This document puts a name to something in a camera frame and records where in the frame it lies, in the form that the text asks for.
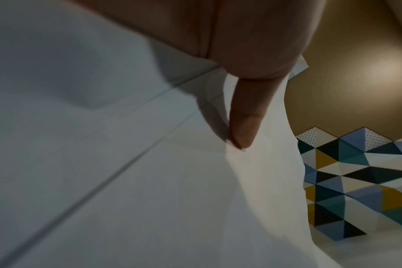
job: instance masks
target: brown surface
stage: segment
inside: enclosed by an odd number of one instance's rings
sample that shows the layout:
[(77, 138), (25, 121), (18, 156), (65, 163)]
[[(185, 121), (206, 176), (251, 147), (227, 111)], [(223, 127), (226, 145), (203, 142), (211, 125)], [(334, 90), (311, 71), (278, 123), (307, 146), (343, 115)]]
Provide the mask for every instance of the brown surface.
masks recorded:
[(285, 95), (295, 135), (367, 127), (402, 138), (402, 28), (383, 0), (329, 0)]

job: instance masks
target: hand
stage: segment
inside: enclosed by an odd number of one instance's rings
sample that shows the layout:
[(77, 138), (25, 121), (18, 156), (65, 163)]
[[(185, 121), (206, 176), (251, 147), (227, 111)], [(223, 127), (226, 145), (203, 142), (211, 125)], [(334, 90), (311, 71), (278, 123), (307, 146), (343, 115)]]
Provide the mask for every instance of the hand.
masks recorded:
[(239, 77), (230, 134), (251, 146), (275, 90), (309, 43), (325, 0), (74, 0)]

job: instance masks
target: black triangle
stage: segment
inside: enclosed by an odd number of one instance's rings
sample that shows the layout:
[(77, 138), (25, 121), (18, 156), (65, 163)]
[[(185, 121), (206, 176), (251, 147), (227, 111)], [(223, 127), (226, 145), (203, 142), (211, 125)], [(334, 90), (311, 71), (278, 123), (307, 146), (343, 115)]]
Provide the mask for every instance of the black triangle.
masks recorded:
[(357, 179), (357, 180), (361, 180), (361, 181), (367, 181), (367, 182), (371, 182), (371, 183), (378, 183), (375, 179), (375, 175), (372, 172), (372, 169), (370, 166), (365, 167), (361, 170), (357, 170), (357, 171), (348, 173), (348, 174), (344, 175), (344, 177), (349, 177), (349, 178), (353, 178), (353, 179)]
[(339, 160), (339, 139), (328, 142), (322, 146), (317, 147), (319, 151), (325, 153), (326, 155), (332, 157), (335, 160)]
[(326, 173), (326, 172), (322, 172), (322, 171), (318, 171), (316, 173), (316, 183), (318, 182), (322, 182), (322, 181), (326, 181), (332, 178), (338, 177), (335, 174), (330, 174), (330, 173)]
[(342, 218), (321, 205), (315, 204), (315, 226), (341, 221)]
[(313, 149), (314, 149), (313, 146), (303, 142), (302, 140), (298, 140), (298, 150), (300, 151), (300, 154), (303, 154)]
[(320, 185), (315, 186), (315, 201), (320, 202), (326, 199), (334, 198), (343, 195), (340, 192), (322, 187)]
[(359, 228), (355, 227), (351, 223), (344, 221), (344, 238), (355, 237), (366, 234)]
[(368, 150), (367, 153), (402, 155), (401, 151), (393, 142), (376, 147), (375, 149)]
[(385, 183), (402, 178), (402, 170), (392, 170), (375, 166), (371, 166), (370, 170), (377, 183)]

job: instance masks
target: geometric pattern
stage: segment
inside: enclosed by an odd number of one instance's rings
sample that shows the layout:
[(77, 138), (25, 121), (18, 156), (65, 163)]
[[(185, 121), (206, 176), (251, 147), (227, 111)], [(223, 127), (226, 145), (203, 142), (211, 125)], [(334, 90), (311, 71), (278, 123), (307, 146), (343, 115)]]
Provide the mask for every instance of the geometric pattern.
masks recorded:
[(296, 137), (312, 228), (334, 241), (402, 228), (402, 139), (317, 127)]

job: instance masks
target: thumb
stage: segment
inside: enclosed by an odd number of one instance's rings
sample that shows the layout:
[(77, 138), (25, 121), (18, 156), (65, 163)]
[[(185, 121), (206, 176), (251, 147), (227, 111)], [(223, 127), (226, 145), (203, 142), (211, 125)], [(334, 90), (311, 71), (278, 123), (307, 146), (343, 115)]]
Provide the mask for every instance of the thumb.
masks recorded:
[(254, 142), (267, 107), (285, 76), (238, 81), (229, 117), (230, 135), (237, 147), (248, 148)]

